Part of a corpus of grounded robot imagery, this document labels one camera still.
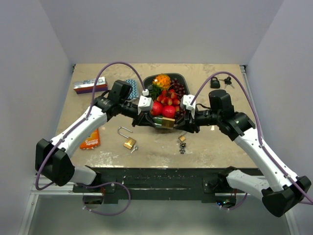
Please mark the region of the large brass padlock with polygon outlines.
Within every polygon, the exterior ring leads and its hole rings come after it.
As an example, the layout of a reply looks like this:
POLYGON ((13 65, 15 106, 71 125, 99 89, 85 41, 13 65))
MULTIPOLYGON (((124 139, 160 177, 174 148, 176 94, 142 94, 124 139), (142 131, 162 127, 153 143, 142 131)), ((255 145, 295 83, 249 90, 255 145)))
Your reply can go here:
POLYGON ((165 117, 153 117, 156 128, 173 129, 175 119, 165 117))

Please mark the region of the black Kaijing padlock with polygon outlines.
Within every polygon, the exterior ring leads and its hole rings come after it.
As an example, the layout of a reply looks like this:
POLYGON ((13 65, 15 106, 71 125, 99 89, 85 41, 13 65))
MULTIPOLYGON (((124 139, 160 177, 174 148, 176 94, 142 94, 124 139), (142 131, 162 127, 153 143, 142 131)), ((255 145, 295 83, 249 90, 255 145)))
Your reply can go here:
POLYGON ((217 77, 213 76, 210 80, 210 88, 219 89, 221 87, 220 81, 217 77))

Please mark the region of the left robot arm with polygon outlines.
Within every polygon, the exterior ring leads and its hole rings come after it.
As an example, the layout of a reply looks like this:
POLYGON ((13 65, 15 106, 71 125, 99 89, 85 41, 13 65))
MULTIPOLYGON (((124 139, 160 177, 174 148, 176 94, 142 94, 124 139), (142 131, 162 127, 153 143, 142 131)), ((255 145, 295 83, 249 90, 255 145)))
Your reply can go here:
POLYGON ((87 166, 74 166, 71 157, 93 131, 106 124, 112 117, 122 114, 132 118, 135 124, 140 124, 143 118, 151 118, 153 101, 149 97, 149 91, 143 90, 138 104, 128 100, 131 91, 129 83, 116 80, 111 90, 91 100, 91 105, 70 127, 49 141, 41 139, 37 143, 35 186, 38 190, 41 189, 41 175, 58 186, 71 182, 84 185, 90 192, 101 188, 101 180, 96 172, 87 166))

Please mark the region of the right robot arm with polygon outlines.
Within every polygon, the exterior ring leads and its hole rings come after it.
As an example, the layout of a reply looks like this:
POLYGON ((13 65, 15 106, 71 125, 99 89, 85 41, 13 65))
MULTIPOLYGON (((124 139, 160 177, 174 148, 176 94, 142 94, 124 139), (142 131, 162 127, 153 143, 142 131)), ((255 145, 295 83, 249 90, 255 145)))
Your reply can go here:
POLYGON ((218 126, 248 154, 264 179, 230 166, 219 173, 216 187, 223 192, 238 189, 248 193, 261 200, 272 215, 281 217, 304 199, 311 181, 306 176, 298 176, 273 152, 261 137, 259 124, 255 124, 245 113, 236 112, 225 90, 214 90, 208 97, 210 108, 196 111, 195 96, 184 95, 180 106, 186 114, 175 128, 197 133, 201 126, 218 126))

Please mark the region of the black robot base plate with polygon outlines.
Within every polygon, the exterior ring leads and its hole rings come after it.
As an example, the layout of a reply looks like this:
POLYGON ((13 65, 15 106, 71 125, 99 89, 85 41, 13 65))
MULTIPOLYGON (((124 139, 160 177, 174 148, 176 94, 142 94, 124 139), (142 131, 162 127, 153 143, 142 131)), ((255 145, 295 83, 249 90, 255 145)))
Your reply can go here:
POLYGON ((75 193, 104 194, 106 204, 119 200, 171 200, 214 203, 233 189, 222 168, 95 168, 92 188, 76 185, 75 193))

